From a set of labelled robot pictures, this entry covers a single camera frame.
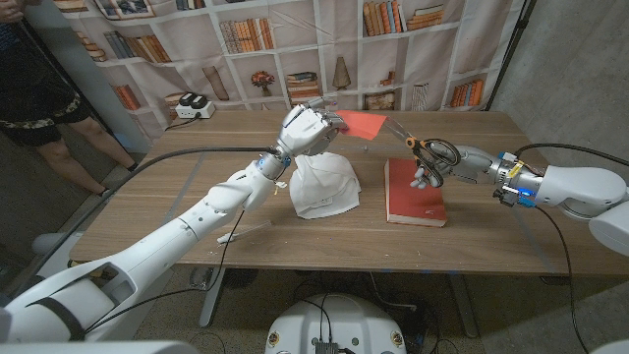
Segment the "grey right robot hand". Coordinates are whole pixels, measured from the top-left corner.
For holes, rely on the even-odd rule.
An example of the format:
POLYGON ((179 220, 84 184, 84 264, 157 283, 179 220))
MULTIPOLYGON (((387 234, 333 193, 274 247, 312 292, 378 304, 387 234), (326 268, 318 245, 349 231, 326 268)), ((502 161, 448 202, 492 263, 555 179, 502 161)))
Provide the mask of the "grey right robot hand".
POLYGON ((414 188, 440 188, 446 177, 454 177, 469 184, 507 186, 535 195, 543 181, 541 172, 525 165, 511 176, 510 172, 517 165, 515 161, 500 159, 476 147, 454 146, 445 140, 433 139, 416 142, 413 151, 418 166, 415 180, 410 184, 414 188))

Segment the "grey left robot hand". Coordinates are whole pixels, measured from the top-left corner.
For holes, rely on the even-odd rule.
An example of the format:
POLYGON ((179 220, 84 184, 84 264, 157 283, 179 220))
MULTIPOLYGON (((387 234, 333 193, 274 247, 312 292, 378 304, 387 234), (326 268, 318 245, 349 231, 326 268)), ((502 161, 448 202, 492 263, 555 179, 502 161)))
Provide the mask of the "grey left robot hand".
POLYGON ((340 131, 344 120, 325 108, 332 104, 323 97, 297 104, 284 118, 277 138, 282 156, 316 155, 324 152, 340 131))

